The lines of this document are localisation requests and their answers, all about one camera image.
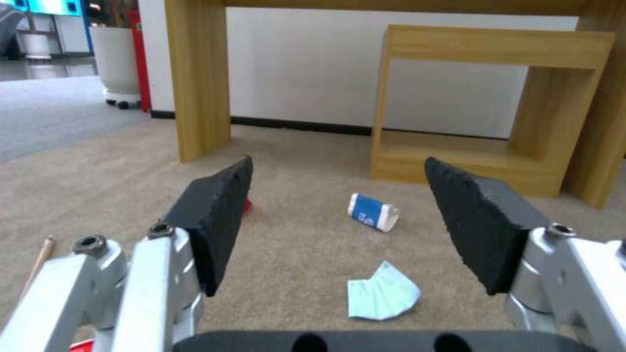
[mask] face mask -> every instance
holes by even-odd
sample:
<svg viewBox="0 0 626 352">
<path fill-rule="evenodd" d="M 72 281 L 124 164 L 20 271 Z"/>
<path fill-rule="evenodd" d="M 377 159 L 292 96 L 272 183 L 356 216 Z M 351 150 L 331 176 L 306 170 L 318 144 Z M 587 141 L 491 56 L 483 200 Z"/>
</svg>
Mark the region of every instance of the face mask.
<svg viewBox="0 0 626 352">
<path fill-rule="evenodd" d="M 421 292 L 408 277 L 383 261 L 367 280 L 348 281 L 348 316 L 384 320 L 411 309 Z"/>
</svg>

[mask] white pot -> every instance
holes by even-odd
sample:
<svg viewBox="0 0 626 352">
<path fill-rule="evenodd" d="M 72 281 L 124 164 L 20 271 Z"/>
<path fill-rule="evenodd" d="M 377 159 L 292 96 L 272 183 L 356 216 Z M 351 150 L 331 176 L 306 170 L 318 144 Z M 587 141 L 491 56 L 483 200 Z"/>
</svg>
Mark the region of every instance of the white pot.
<svg viewBox="0 0 626 352">
<path fill-rule="evenodd" d="M 133 35 L 128 28 L 90 27 L 93 51 L 106 99 L 139 100 Z"/>
<path fill-rule="evenodd" d="M 22 42 L 28 59 L 50 59 L 50 46 L 45 34 L 22 32 Z"/>
</svg>

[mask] carpet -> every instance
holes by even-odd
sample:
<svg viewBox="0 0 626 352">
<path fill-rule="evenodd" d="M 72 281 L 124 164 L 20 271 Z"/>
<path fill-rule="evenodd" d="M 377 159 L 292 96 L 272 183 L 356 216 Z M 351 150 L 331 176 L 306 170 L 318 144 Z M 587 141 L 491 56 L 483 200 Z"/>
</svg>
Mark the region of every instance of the carpet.
<svg viewBox="0 0 626 352">
<path fill-rule="evenodd" d="M 102 89 L 97 76 L 0 82 L 0 162 L 150 118 L 108 106 Z"/>
<path fill-rule="evenodd" d="M 202 331 L 216 329 L 511 329 L 504 296 L 489 298 L 457 255 L 426 185 L 368 178 L 369 137 L 232 127 L 232 142 L 180 164 L 175 122 L 118 133 L 0 165 L 0 321 L 8 318 L 45 236 L 69 252 L 100 233 L 131 253 L 194 178 L 252 156 L 252 212 L 242 221 L 225 279 L 205 300 Z M 362 192 L 401 209 L 376 232 L 346 215 Z M 577 199 L 531 199 L 582 237 L 609 240 L 626 227 L 626 173 L 605 210 Z M 388 260 L 422 290 L 418 304 L 384 322 L 347 317 L 346 281 Z"/>
</svg>

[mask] wooden table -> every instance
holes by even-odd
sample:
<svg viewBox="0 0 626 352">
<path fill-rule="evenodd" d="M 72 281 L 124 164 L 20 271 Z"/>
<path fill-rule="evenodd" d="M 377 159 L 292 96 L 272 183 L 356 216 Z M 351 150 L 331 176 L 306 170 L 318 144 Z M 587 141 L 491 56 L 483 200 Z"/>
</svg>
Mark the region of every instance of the wooden table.
<svg viewBox="0 0 626 352">
<path fill-rule="evenodd" d="M 230 140 L 227 6 L 579 16 L 579 31 L 615 32 L 613 52 L 563 182 L 586 203 L 604 206 L 626 153 L 626 1 L 166 0 L 181 162 Z"/>
</svg>

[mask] tiled floor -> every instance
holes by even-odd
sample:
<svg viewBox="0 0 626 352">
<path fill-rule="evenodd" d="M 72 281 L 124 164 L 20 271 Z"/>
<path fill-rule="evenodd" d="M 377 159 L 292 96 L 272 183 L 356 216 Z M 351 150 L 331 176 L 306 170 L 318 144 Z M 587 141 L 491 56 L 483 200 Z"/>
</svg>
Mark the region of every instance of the tiled floor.
<svg viewBox="0 0 626 352">
<path fill-rule="evenodd" d="M 0 59 L 0 81 L 95 76 L 97 74 L 98 69 L 94 57 L 58 58 L 49 62 Z"/>
</svg>

